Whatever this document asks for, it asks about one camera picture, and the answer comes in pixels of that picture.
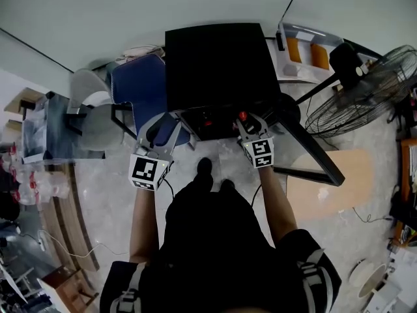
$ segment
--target red button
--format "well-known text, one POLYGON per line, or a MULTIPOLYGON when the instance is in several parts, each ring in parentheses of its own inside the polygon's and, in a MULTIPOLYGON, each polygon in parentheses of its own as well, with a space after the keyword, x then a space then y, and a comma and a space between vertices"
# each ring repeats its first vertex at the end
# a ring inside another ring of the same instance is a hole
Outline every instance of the red button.
POLYGON ((245 122, 245 120, 248 118, 248 114, 246 112, 240 112, 239 118, 242 122, 245 122))

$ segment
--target shoe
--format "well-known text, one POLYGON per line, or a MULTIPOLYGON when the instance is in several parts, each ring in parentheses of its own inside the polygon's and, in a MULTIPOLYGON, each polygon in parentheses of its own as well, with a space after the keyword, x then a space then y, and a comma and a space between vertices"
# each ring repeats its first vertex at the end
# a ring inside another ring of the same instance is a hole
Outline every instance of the shoe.
POLYGON ((224 189, 224 188, 233 188, 234 189, 235 184, 232 181, 230 181, 229 179, 224 179, 222 181, 222 184, 220 185, 220 190, 224 189))
POLYGON ((202 158, 197 165, 197 174, 211 175, 212 163, 209 158, 202 158))

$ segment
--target blue chair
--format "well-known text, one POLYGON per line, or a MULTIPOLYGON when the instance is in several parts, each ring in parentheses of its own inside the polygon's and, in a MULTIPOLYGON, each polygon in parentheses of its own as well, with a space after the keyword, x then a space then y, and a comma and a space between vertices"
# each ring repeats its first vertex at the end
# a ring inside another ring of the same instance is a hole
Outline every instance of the blue chair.
MULTIPOLYGON (((115 104, 131 103, 136 128, 140 128, 150 118, 167 112, 165 86, 165 63, 154 54, 137 58, 111 71, 111 99, 115 104)), ((164 122, 155 139, 163 145, 170 137, 177 121, 171 115, 164 116, 164 122)), ((190 134, 181 129, 176 145, 190 141, 190 134)))

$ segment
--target electric fan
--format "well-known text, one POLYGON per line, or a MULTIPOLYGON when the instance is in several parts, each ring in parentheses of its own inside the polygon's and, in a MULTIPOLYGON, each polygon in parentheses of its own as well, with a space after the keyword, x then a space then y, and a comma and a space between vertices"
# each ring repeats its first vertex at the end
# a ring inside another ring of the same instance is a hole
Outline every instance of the electric fan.
POLYGON ((308 117, 306 130, 312 136, 334 137, 372 122, 417 83, 417 51, 411 46, 400 46, 366 64, 348 44, 341 46, 330 54, 335 74, 296 101, 300 104, 336 80, 343 86, 308 117))

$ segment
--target gray chair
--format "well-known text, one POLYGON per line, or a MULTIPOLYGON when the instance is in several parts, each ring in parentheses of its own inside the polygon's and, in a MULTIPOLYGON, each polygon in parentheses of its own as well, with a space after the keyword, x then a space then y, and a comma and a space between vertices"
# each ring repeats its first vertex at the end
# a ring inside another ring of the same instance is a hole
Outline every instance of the gray chair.
MULTIPOLYGON (((111 96, 110 88, 92 70, 81 69, 72 75, 66 116, 68 120, 83 119, 81 130, 73 129, 71 126, 69 128, 80 135, 79 146, 91 151, 115 149, 120 146, 124 137, 124 131, 111 119, 111 104, 94 107, 88 115, 79 114, 83 102, 99 91, 105 91, 111 96)), ((121 114, 126 116, 131 115, 131 112, 123 111, 121 114)))

